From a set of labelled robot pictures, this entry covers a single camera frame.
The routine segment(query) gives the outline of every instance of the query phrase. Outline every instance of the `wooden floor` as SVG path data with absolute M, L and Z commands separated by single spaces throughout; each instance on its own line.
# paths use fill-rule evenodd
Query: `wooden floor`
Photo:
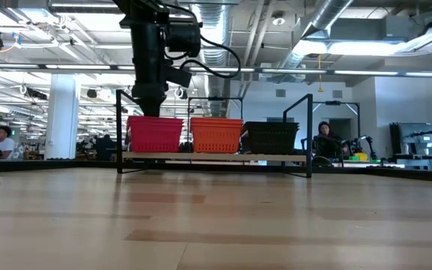
M 0 270 L 68 269 L 432 270 L 432 182 L 0 173 Z

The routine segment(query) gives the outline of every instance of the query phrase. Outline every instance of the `red basket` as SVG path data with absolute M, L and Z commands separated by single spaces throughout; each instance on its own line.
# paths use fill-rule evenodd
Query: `red basket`
M 178 152 L 181 119 L 130 116 L 127 124 L 131 129 L 133 152 Z
M 243 121 L 226 118 L 192 118 L 194 151 L 234 154 L 239 149 Z

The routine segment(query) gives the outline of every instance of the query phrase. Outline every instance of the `ceiling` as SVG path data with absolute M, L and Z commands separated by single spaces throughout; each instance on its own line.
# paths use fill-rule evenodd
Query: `ceiling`
M 245 54 L 246 44 L 249 38 L 249 29 L 254 23 L 254 11 L 256 1 L 241 0 L 240 4 L 231 7 L 229 14 L 229 45 L 240 55 Z M 274 10 L 284 11 L 283 25 L 273 25 L 269 23 L 264 38 L 264 47 L 256 57 L 256 65 L 261 63 L 271 63 L 280 61 L 293 48 L 292 32 L 296 20 L 309 14 L 314 9 L 314 0 L 288 0 L 277 1 Z M 381 19 L 388 13 L 393 15 L 416 14 L 432 10 L 432 0 L 419 1 L 378 1 L 378 0 L 355 0 L 351 6 L 343 12 L 340 18 L 370 18 Z M 129 31 L 121 29 L 119 22 L 122 20 L 121 14 L 94 14 L 94 13 L 68 13 L 61 14 L 71 27 L 71 32 L 55 29 L 52 35 L 57 37 L 60 44 L 68 44 L 75 38 L 82 41 L 86 46 L 68 45 L 65 48 L 55 46 L 49 35 L 41 31 L 40 27 L 22 25 L 6 17 L 0 12 L 0 31 L 4 41 L 3 49 L 11 48 L 14 44 L 14 35 L 18 35 L 22 46 L 15 46 L 8 52 L 0 53 L 0 62 L 3 63 L 42 63 L 42 64 L 92 64 L 92 65 L 130 65 L 132 59 L 131 37 Z M 321 55 L 320 59 L 305 57 L 302 64 L 306 68 L 331 68 L 331 69 L 368 69 L 378 65 L 381 61 L 386 61 L 389 57 L 381 56 L 348 56 L 348 55 Z M 229 59 L 229 65 L 235 66 L 236 60 Z M 79 111 L 79 134 L 93 134 L 95 131 L 116 135 L 116 123 L 114 122 L 115 110 L 111 105 L 114 103 L 115 89 L 128 89 L 134 84 L 135 77 L 129 74 L 78 74 L 82 84 L 81 106 Z M 305 83 L 311 84 L 319 80 L 319 76 L 307 76 Z M 194 76 L 190 88 L 187 90 L 189 96 L 206 96 L 204 89 L 204 76 Z M 323 81 L 348 82 L 348 76 L 323 76 Z M 34 102 L 30 97 L 22 94 L 21 85 L 32 87 L 46 95 L 50 93 L 51 74 L 48 73 L 22 73 L 0 71 L 0 102 Z M 162 111 L 163 116 L 185 118 L 187 110 L 186 100 L 175 97 L 174 90 L 177 85 L 170 85 L 168 98 L 164 102 Z M 88 89 L 105 89 L 108 95 L 102 94 L 97 98 L 87 98 Z M 201 103 L 202 109 L 197 109 L 196 115 L 207 113 L 207 105 Z M 130 114 L 140 114 L 136 107 L 129 109 Z M 45 119 L 47 117 L 47 105 L 1 105 L 0 117 L 4 119 L 0 124 L 21 126 L 26 129 L 28 137 L 39 137 L 44 134 Z

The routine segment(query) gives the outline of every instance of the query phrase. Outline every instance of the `person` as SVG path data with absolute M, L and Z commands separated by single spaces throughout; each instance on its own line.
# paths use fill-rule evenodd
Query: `person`
M 14 141 L 10 138 L 11 128 L 8 126 L 0 127 L 0 150 L 3 152 L 1 159 L 11 159 L 11 154 L 14 150 Z
M 116 148 L 116 144 L 111 140 L 110 135 L 106 134 L 96 142 L 97 159 L 99 161 L 111 161 L 111 151 L 108 149 Z
M 341 144 L 341 137 L 331 131 L 331 126 L 327 121 L 322 121 L 318 125 L 319 134 L 314 138 L 313 151 L 316 151 L 318 143 L 318 154 L 326 158 L 339 158 L 335 149 L 340 144 L 340 150 L 344 153 L 348 151 L 346 143 Z

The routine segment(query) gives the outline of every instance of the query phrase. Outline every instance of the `shelf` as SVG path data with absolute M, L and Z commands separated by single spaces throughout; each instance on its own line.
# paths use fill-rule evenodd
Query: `shelf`
M 289 161 L 306 162 L 306 156 L 286 154 L 206 154 L 206 153 L 133 153 L 123 152 L 123 158 L 170 159 L 193 161 Z

